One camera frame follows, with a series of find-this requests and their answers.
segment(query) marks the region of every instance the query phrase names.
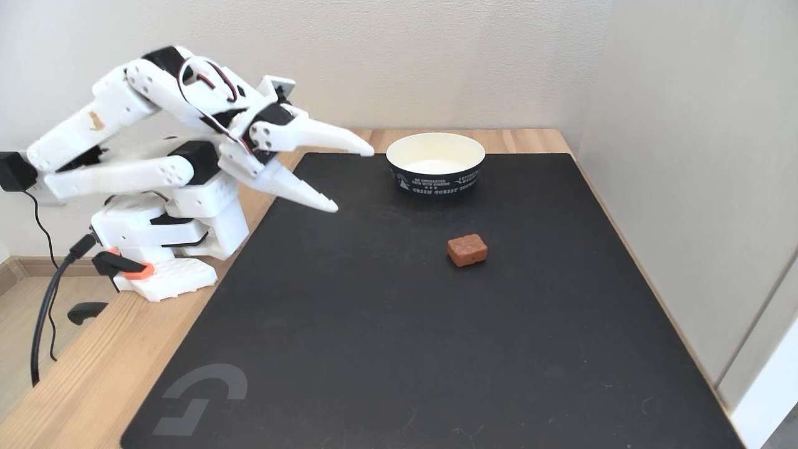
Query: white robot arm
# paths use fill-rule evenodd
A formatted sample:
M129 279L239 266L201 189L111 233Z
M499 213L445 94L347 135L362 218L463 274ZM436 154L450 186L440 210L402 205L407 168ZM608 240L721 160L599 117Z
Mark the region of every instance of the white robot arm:
M154 268L146 278L120 273L115 283L158 301L216 280L210 266L175 255L225 259L243 242L248 228L235 180L322 211L338 210L275 154L305 145L362 156L374 151L349 130L292 106L287 97L293 88L292 80L272 76L253 88L210 59L164 47L111 70L93 86L94 100L34 142L26 156L61 200L114 196L92 218L97 239ZM113 156L101 148L124 127L161 110L201 138L164 140Z
M373 149L349 130L290 105L286 97L293 87L290 79L266 76L253 89L227 67L165 47L111 70L92 88L94 101L33 143L27 157L60 199L131 192L136 183L140 190L179 187L191 173L175 168L169 157L64 170L124 127L165 110L188 127L221 137L219 167L245 185L334 212L334 202L273 161L274 153L307 145L370 156Z

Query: bowl rim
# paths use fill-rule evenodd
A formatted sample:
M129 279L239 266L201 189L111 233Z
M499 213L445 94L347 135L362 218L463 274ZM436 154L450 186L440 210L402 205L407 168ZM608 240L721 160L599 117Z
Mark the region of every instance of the bowl rim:
M398 164L395 161L391 160L391 153L395 153L396 152L395 145L398 144L399 142L402 142L404 140L414 139L414 138L421 138L419 136L432 136L432 135L443 135L443 136L446 136L446 137L453 137L453 138L458 139L458 140L465 139L466 141L470 141L470 142L476 143L479 146L479 148L482 150L482 154L480 155L480 158L479 158L478 161L468 165L468 167L466 169L458 170L456 172L448 172L448 173L421 173L421 172L417 172L415 170L408 170L405 167L405 165ZM474 169L475 167L479 166L485 160L485 155L486 154L487 154L487 152L485 151L485 147L481 143L479 143L476 139L472 139L472 138L464 136L462 134L433 132L433 133L411 134L409 136L404 136L401 139L395 140L394 142L391 143L391 145L388 145L388 149L385 151L385 158L388 159L388 162L391 165L393 165L395 167L398 167L399 169L402 169L402 170L404 170L406 172L418 173L418 174L425 175L425 176L448 176L448 175L452 175L452 174L455 174L455 173L467 172L469 170Z

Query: baseboard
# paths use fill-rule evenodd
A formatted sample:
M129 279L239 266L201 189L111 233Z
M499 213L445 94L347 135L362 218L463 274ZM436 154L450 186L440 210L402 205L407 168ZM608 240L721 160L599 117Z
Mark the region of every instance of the baseboard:
M20 279L27 276L28 273L16 257L6 259L0 264L0 295L8 292Z
M56 257L59 264L63 257ZM17 282L28 276L51 277L55 273L53 261L48 256L11 256L0 264L0 295L8 292ZM74 261L64 276L99 276L91 259Z
M19 266L22 267L26 276L52 276L55 273L53 261L48 256L17 256ZM61 264L63 257L56 257L55 261ZM64 272L64 276L99 276L94 269L91 258L75 260Z

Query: white wall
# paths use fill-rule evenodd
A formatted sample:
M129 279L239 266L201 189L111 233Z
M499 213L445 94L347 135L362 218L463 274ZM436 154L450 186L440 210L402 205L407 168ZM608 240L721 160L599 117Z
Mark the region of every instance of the white wall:
M610 17L579 160L713 382L798 244L797 42L793 0Z
M786 273L718 391L733 401L732 421L749 449L767 441L798 403L798 264Z
M90 101L115 65L179 43L257 82L294 77L295 104L339 125L554 127L576 147L610 0L27 2L0 4L0 151L24 147ZM135 140L162 137L155 120ZM91 205L44 211L57 252ZM14 254L45 254L24 197L0 194Z

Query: power cord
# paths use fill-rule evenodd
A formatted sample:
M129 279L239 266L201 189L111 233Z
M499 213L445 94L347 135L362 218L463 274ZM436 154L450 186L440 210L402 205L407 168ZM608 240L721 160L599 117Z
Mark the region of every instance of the power cord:
M61 276L66 269L75 261L85 256L87 252L96 244L92 234L84 235L72 248L69 249L69 254L64 258L64 261L56 269L52 279L47 285L45 295L41 298L41 307L39 308L39 315L36 319L36 328L34 329L34 341L30 348L30 382L35 387L39 383L39 344L41 343L41 328L45 323L45 315L47 311L52 308L54 293L58 289L58 283L61 282Z
M49 232L45 229L44 225L41 224L41 220L39 219L39 202L36 200L36 197L28 193L26 190L22 191L25 195L30 197L31 200L34 201L34 217L36 218L36 224L39 225L39 229L47 236L47 248L49 249L50 254L50 262L53 262L53 266L56 270L58 270L58 263L55 261L55 255L53 254L53 239L50 237ZM53 290L53 299L50 301L50 306L47 309L47 319L50 322L50 327L53 329L53 337L50 339L50 359L53 359L53 362L57 362L58 359L55 358L55 321L53 320L53 304L55 304L55 297L58 294L58 286L56 285L55 290Z

